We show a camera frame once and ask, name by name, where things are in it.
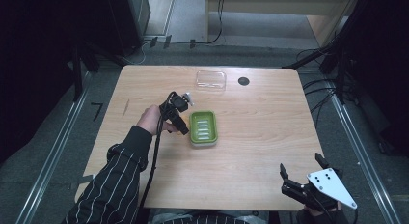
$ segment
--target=green plastic container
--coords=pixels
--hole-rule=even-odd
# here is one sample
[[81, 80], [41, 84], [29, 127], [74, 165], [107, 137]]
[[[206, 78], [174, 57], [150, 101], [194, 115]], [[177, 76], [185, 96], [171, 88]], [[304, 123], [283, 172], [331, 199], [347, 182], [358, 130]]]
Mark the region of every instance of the green plastic container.
[[212, 111], [196, 111], [190, 114], [190, 140], [195, 147], [216, 145], [216, 116]]

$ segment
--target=striped shirt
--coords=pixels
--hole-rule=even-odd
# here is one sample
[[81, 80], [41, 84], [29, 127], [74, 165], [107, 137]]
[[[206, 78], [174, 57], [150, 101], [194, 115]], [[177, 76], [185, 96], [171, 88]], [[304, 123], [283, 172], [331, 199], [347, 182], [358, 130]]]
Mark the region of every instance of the striped shirt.
[[139, 174], [148, 164], [152, 136], [133, 126], [108, 150], [107, 164], [88, 184], [62, 223], [134, 223]]

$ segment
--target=clear plastic container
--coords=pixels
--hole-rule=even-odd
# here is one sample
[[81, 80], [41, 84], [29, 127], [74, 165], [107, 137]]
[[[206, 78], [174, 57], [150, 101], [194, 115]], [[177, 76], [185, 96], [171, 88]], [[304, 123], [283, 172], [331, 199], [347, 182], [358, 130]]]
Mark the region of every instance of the clear plastic container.
[[200, 70], [196, 74], [196, 89], [225, 91], [226, 74], [221, 71]]

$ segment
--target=person's arm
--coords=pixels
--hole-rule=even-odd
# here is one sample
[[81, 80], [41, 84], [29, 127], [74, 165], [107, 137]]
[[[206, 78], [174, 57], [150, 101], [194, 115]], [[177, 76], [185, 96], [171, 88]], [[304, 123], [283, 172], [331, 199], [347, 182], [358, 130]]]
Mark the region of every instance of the person's arm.
[[[148, 164], [159, 108], [147, 109], [119, 145], [108, 150], [108, 163], [88, 184], [63, 223], [132, 223], [138, 207], [139, 173]], [[163, 129], [177, 131], [164, 123]]]

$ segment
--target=wooden table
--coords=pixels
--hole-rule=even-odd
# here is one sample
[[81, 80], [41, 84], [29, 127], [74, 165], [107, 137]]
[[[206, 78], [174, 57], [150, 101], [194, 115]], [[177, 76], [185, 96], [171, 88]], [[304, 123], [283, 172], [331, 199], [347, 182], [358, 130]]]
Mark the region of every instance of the wooden table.
[[[199, 70], [222, 71], [226, 90], [197, 90]], [[240, 77], [250, 79], [241, 86]], [[281, 192], [283, 163], [291, 179], [304, 183], [319, 170], [322, 150], [298, 74], [289, 69], [127, 66], [111, 98], [84, 175], [97, 174], [106, 152], [121, 143], [145, 108], [170, 92], [190, 92], [199, 110], [216, 115], [219, 139], [211, 148], [192, 147], [189, 135], [163, 132], [147, 208], [207, 210], [299, 210]], [[150, 161], [154, 139], [150, 146]], [[150, 173], [141, 174], [140, 196]], [[80, 186], [77, 195], [81, 194]]]

